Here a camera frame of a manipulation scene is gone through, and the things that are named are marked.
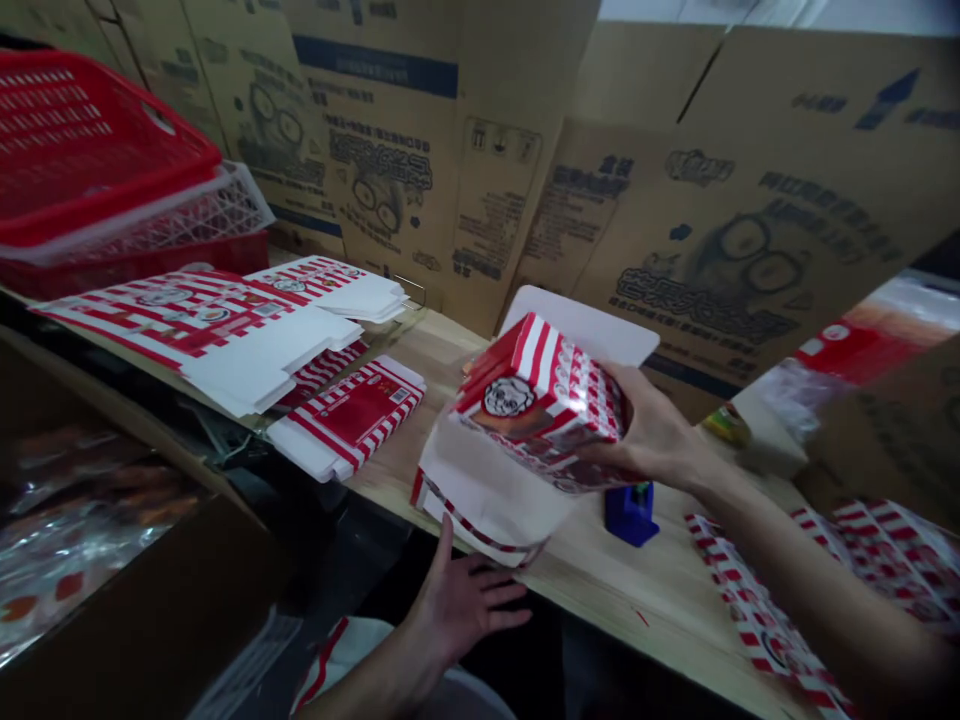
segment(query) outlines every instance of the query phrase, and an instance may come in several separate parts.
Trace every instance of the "printed cartoon character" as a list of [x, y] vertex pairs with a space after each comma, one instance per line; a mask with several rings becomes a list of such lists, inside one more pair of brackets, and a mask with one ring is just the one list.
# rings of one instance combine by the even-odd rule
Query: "printed cartoon character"
[[400, 230], [404, 193], [399, 182], [361, 169], [353, 181], [353, 196], [391, 235]]
[[182, 288], [167, 288], [165, 290], [155, 290], [144, 293], [137, 301], [141, 305], [171, 305], [173, 303], [183, 302], [193, 297], [193, 293]]
[[[237, 109], [244, 101], [237, 97]], [[290, 110], [277, 106], [275, 97], [261, 85], [250, 84], [246, 105], [251, 122], [242, 124], [243, 137], [237, 143], [244, 162], [254, 167], [291, 170], [299, 166], [303, 126]]]
[[482, 409], [470, 419], [509, 440], [522, 440], [546, 429], [553, 418], [534, 408], [537, 396], [518, 377], [501, 377], [484, 390]]
[[771, 250], [770, 243], [770, 228], [759, 215], [737, 215], [701, 242], [687, 285], [744, 303], [799, 285], [810, 254]]
[[303, 292], [307, 289], [307, 286], [304, 285], [299, 280], [293, 280], [291, 278], [282, 278], [273, 283], [273, 286], [277, 290], [282, 290], [283, 292]]
[[643, 259], [643, 269], [656, 277], [672, 277], [680, 253], [670, 257], [660, 257], [660, 253], [650, 253]]
[[483, 393], [483, 409], [494, 417], [517, 417], [533, 406], [536, 395], [520, 378], [497, 378]]

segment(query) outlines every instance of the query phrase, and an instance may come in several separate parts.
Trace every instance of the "cardboard box flap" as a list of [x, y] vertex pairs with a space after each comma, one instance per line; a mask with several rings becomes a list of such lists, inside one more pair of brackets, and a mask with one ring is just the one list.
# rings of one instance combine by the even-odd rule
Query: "cardboard box flap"
[[956, 136], [958, 59], [956, 39], [735, 27], [683, 126], [756, 145], [783, 145], [785, 133], [895, 141], [909, 157]]
[[670, 129], [725, 32], [716, 25], [598, 22], [580, 63], [570, 116], [601, 125]]

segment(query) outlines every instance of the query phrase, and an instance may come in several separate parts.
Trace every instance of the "blue object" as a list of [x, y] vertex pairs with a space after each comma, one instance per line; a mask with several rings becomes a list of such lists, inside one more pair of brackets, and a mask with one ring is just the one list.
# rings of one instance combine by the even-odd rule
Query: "blue object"
[[653, 483], [607, 490], [603, 497], [603, 524], [634, 547], [660, 532], [653, 521]]

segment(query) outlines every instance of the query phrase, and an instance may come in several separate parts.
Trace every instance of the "popcorn box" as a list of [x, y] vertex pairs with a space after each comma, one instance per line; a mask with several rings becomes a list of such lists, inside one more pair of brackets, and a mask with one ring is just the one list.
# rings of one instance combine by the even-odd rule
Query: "popcorn box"
[[583, 445], [620, 440], [625, 412], [626, 399], [613, 378], [534, 313], [476, 359], [451, 410], [567, 493], [644, 480], [576, 455]]

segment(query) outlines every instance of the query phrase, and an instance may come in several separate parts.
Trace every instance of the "wooden work surface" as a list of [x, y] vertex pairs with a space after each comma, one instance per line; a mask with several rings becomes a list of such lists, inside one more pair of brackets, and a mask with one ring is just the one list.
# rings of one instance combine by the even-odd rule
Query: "wooden work surface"
[[[388, 354], [423, 375], [427, 394], [347, 487], [437, 534], [437, 523], [410, 505], [417, 461], [437, 413], [456, 391], [463, 360], [486, 345], [433, 311], [392, 345]], [[785, 509], [804, 504], [789, 483], [766, 479], [761, 485]], [[779, 720], [820, 717], [802, 694], [747, 659], [683, 520], [702, 512], [696, 501], [658, 485], [660, 534], [640, 549], [604, 529], [601, 501], [600, 493], [581, 501], [523, 574], [524, 584], [748, 712]]]

